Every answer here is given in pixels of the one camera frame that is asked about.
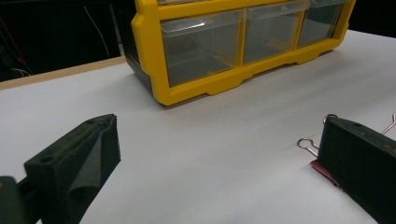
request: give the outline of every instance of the white tabletop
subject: white tabletop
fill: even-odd
[[[22,180],[25,161],[112,113],[121,162],[81,223],[375,223],[296,142],[318,143],[330,113],[382,132],[396,112],[395,71],[396,39],[348,31],[312,62],[171,107],[126,63],[0,91],[0,175]]]

